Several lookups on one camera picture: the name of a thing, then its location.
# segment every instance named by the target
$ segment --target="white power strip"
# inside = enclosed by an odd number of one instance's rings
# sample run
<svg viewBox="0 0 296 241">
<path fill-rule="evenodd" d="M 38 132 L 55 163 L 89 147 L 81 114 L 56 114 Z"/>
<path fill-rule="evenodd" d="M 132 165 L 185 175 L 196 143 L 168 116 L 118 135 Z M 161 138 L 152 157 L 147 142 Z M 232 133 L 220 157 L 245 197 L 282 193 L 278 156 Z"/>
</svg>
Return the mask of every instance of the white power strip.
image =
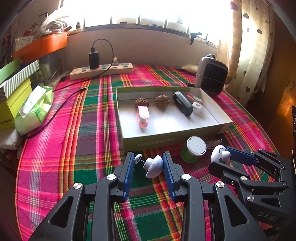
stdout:
<svg viewBox="0 0 296 241">
<path fill-rule="evenodd" d="M 99 75 L 100 73 L 106 71 L 110 67 L 110 64 L 100 65 L 97 69 L 90 69 L 90 67 L 83 67 L 79 69 L 74 69 L 70 73 L 71 80 L 83 79 L 88 77 L 94 77 Z M 131 63 L 128 64 L 119 64 L 118 66 L 112 66 L 108 69 L 103 75 L 114 75 L 114 74 L 132 74 L 133 73 L 133 65 Z"/>
</svg>

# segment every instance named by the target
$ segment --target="table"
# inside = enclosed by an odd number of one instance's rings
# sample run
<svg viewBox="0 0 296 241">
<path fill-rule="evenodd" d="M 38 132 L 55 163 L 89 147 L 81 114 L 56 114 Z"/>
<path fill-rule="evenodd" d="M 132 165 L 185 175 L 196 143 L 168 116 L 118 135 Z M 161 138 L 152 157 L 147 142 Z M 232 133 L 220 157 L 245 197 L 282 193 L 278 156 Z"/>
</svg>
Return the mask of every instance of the table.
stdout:
<svg viewBox="0 0 296 241">
<path fill-rule="evenodd" d="M 186 86 L 186 81 L 193 83 L 194 76 L 172 67 L 137 65 L 133 74 L 103 76 L 55 92 L 55 100 L 45 122 L 71 93 L 88 87 L 87 91 L 74 95 L 42 133 L 25 143 L 16 186 L 17 220 L 23 240 L 28 240 L 74 183 L 95 183 L 125 160 L 116 113 L 116 88 Z M 58 87 L 70 83 L 74 82 L 68 79 Z M 227 132 L 206 140 L 222 139 L 224 146 L 245 151 L 262 148 L 277 153 L 265 131 L 235 99 L 226 92 L 213 99 L 230 116 L 233 125 Z M 169 151 L 173 161 L 181 164 L 185 173 L 203 182 L 216 182 L 218 179 L 207 170 L 211 151 L 208 150 L 195 164 L 187 164 L 180 156 L 184 144 L 145 150 L 143 158 Z M 253 180 L 270 180 L 267 174 L 255 167 L 236 162 L 231 164 L 247 172 Z M 144 169 L 136 165 L 130 198 L 124 204 L 115 204 L 117 240 L 180 240 L 182 215 L 183 204 L 171 201 L 163 173 L 157 178 L 147 179 Z M 206 235 L 210 240 L 206 204 L 205 215 Z"/>
</svg>

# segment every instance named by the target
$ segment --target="white suction cup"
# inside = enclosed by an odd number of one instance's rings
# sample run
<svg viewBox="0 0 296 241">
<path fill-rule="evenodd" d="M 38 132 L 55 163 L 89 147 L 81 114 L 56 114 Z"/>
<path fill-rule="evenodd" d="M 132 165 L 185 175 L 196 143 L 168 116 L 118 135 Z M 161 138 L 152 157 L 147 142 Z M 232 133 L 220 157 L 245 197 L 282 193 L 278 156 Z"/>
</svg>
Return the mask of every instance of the white suction cup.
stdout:
<svg viewBox="0 0 296 241">
<path fill-rule="evenodd" d="M 140 159 L 142 158 L 142 154 L 136 155 L 135 159 L 133 160 L 135 164 L 138 164 Z"/>
<path fill-rule="evenodd" d="M 158 155 L 154 159 L 147 158 L 143 167 L 147 171 L 147 178 L 155 178 L 163 170 L 163 159 L 161 158 L 161 156 Z"/>
<path fill-rule="evenodd" d="M 230 163 L 230 152 L 226 151 L 226 147 L 222 145 L 218 145 L 214 148 L 211 155 L 211 162 L 219 161 L 220 158 L 225 162 L 226 165 Z"/>
</svg>

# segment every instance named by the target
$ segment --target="window sill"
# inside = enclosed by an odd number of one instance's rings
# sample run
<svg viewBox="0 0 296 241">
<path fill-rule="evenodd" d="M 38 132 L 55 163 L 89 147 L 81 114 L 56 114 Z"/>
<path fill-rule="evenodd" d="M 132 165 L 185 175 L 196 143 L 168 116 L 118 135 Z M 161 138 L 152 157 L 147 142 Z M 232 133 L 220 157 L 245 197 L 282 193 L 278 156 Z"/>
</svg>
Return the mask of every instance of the window sill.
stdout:
<svg viewBox="0 0 296 241">
<path fill-rule="evenodd" d="M 151 25 L 142 25 L 142 24 L 131 24 L 131 23 L 118 23 L 118 24 L 106 24 L 106 25 L 97 25 L 97 26 L 91 26 L 91 27 L 85 27 L 83 30 L 84 31 L 94 31 L 94 30 L 100 30 L 100 29 L 111 29 L 111 28 L 137 28 L 137 29 L 147 29 L 147 30 L 153 30 L 153 31 L 159 31 L 159 32 L 165 32 L 169 34 L 175 34 L 179 35 L 185 38 L 190 39 L 190 34 L 183 33 L 174 29 L 169 29 L 169 28 L 162 28 L 158 26 L 151 26 Z M 195 41 L 201 42 L 205 45 L 208 45 L 212 48 L 217 49 L 218 47 L 204 39 L 199 38 L 198 36 L 194 39 Z"/>
</svg>

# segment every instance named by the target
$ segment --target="blue textured pad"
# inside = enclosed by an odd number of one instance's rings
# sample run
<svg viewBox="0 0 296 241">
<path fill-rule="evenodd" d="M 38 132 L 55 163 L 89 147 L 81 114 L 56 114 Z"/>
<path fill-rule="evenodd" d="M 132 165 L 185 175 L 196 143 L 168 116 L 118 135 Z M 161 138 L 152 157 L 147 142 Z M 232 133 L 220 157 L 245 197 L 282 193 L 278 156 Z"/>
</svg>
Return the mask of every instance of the blue textured pad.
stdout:
<svg viewBox="0 0 296 241">
<path fill-rule="evenodd" d="M 252 154 L 246 153 L 244 151 L 239 151 L 231 147 L 226 148 L 226 150 L 230 152 L 230 159 L 233 161 L 237 161 L 247 166 L 256 166 L 258 164 L 258 161 Z"/>
<path fill-rule="evenodd" d="M 166 158 L 166 154 L 163 153 L 163 172 L 165 174 L 165 181 L 168 186 L 168 194 L 170 195 L 171 199 L 174 201 L 175 199 L 175 187 L 173 176 L 169 168 L 168 159 Z"/>
<path fill-rule="evenodd" d="M 133 153 L 131 155 L 129 164 L 128 164 L 128 170 L 126 173 L 126 177 L 124 179 L 124 189 L 123 189 L 123 199 L 124 201 L 127 200 L 128 196 L 129 196 L 129 192 L 131 190 L 131 182 L 133 180 L 133 171 L 134 171 L 134 159 L 135 159 L 135 154 Z"/>
</svg>

